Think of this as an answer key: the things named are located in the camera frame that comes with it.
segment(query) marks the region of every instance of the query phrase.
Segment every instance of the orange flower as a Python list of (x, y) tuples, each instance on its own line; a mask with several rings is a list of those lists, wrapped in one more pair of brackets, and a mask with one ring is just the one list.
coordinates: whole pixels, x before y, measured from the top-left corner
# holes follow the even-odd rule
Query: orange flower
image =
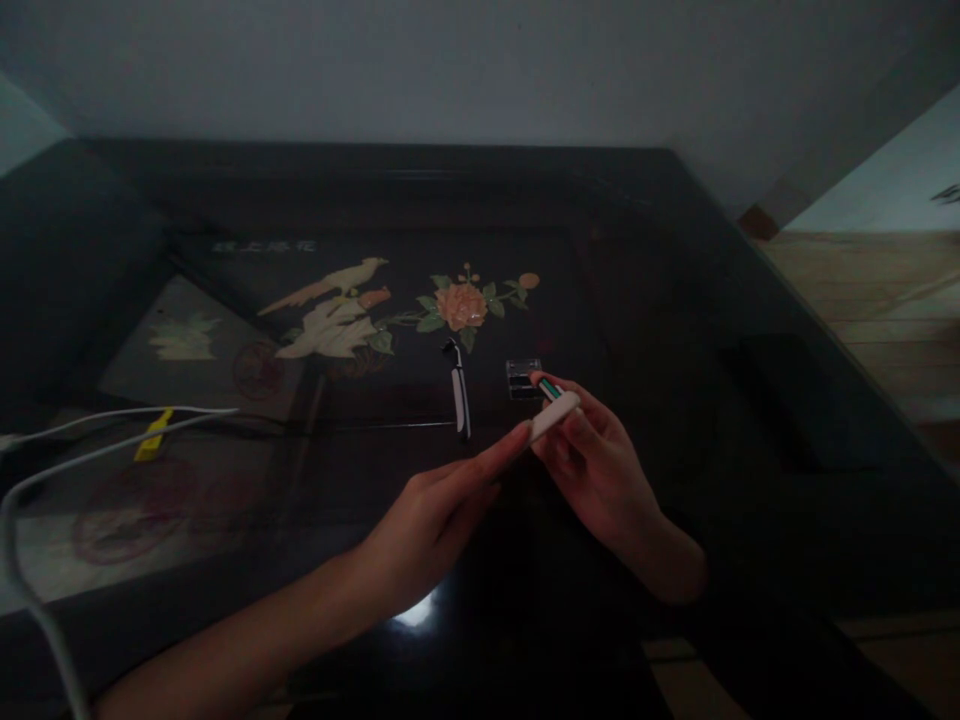
[(540, 276), (536, 273), (524, 273), (520, 276), (520, 287), (524, 290), (533, 290), (540, 284)]
[(454, 332), (468, 325), (480, 327), (487, 314), (487, 301), (473, 285), (449, 285), (437, 290), (437, 313)]

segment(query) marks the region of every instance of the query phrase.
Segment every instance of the yellow connector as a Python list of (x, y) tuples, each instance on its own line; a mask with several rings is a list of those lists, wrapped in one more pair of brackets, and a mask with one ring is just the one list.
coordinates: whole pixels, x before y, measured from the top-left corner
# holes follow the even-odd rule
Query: yellow connector
[[(173, 408), (167, 408), (163, 411), (163, 415), (159, 419), (150, 423), (150, 427), (147, 428), (147, 432), (155, 432), (157, 430), (162, 430), (167, 426), (167, 420), (173, 415)], [(160, 451), (160, 443), (163, 441), (163, 435), (157, 435), (156, 437), (148, 438), (140, 443), (140, 447), (137, 448), (137, 454), (133, 456), (134, 462), (147, 462), (148, 460), (153, 460), (157, 457), (157, 453)]]

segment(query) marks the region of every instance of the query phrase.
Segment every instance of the red seal stamp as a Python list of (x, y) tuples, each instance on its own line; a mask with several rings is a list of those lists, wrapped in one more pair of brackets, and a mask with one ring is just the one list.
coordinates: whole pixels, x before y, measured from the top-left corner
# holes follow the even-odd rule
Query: red seal stamp
[(182, 460), (134, 463), (103, 483), (73, 523), (73, 550), (93, 565), (116, 565), (149, 552), (187, 515), (198, 486)]
[(200, 493), (187, 524), (190, 541), (204, 550), (214, 550), (231, 536), (242, 535), (250, 524), (258, 486), (243, 475), (214, 480)]
[(280, 392), (283, 361), (277, 349), (265, 340), (250, 343), (233, 359), (233, 383), (248, 400), (266, 400)]

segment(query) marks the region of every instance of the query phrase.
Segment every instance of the charging cable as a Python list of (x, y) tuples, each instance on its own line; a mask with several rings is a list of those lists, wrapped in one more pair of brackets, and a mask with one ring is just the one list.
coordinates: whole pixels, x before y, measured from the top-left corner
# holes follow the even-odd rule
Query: charging cable
[(87, 695), (84, 691), (83, 683), (80, 682), (80, 676), (77, 674), (77, 669), (74, 666), (73, 657), (70, 654), (70, 648), (67, 646), (67, 641), (63, 635), (63, 631), (60, 629), (60, 626), (57, 624), (57, 621), (47, 609), (46, 605), (44, 605), (43, 600), (40, 599), (36, 592), (34, 592), (33, 588), (30, 587), (29, 583), (27, 583), (26, 578), (23, 575), (23, 570), (20, 567), (20, 559), (17, 557), (16, 511), (20, 496), (28, 488), (33, 487), (37, 483), (43, 482), (52, 475), (69, 470), (78, 465), (82, 465), (85, 462), (102, 457), (108, 453), (112, 453), (114, 450), (120, 450), (121, 448), (142, 443), (144, 440), (158, 437), (164, 433), (172, 432), (173, 430), (180, 430), (181, 428), (189, 427), (190, 425), (196, 425), (197, 423), (205, 422), (207, 420), (213, 420), (225, 415), (232, 415), (233, 413), (238, 412), (238, 409), (231, 408), (228, 410), (212, 410), (208, 408), (195, 408), (180, 405), (171, 407), (114, 410), (111, 412), (83, 417), (79, 420), (74, 420), (73, 422), (69, 422), (65, 425), (61, 425), (50, 430), (44, 430), (43, 432), (35, 433), (33, 435), (0, 437), (0, 458), (2, 458), (4, 452), (9, 452), (12, 449), (16, 449), (25, 442), (46, 437), (47, 435), (52, 435), (91, 420), (100, 420), (108, 417), (137, 413), (157, 413), (170, 409), (182, 410), (186, 412), (200, 412), (204, 414), (200, 415), (199, 417), (174, 423), (173, 425), (161, 428), (159, 430), (154, 430), (153, 432), (147, 432), (143, 435), (138, 435), (137, 437), (122, 440), (114, 443), (113, 445), (108, 445), (107, 447), (95, 450), (87, 455), (81, 455), (80, 457), (67, 460), (64, 463), (56, 465), (52, 468), (48, 468), (47, 470), (42, 470), (36, 475), (28, 477), (26, 480), (22, 480), (10, 488), (9, 492), (7, 492), (7, 494), (4, 496), (3, 502), (0, 503), (0, 543), (2, 543), (2, 548), (0, 548), (2, 553), (0, 554), (2, 554), (3, 568), (6, 573), (7, 580), (10, 583), (10, 588), (13, 590), (14, 595), (26, 606), (27, 611), (33, 616), (33, 619), (36, 620), (37, 625), (40, 626), (44, 637), (47, 639), (47, 643), (50, 645), (50, 651), (53, 653), (53, 659), (57, 663), (57, 670), (59, 671), (60, 679), (63, 682), (63, 687), (67, 695), (67, 701), (70, 703), (70, 710), (76, 720), (90, 720), (91, 718), (90, 706), (87, 702)]

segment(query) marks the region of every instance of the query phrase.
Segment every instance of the white wall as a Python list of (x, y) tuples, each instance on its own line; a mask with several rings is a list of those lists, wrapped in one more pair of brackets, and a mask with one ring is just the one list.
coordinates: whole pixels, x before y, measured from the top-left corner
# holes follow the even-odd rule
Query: white wall
[(960, 86), (871, 155), (787, 230), (960, 230), (960, 203), (931, 198), (960, 184)]
[(66, 130), (0, 73), (0, 177), (66, 136)]
[(668, 146), (749, 206), (953, 0), (4, 0), (80, 135)]

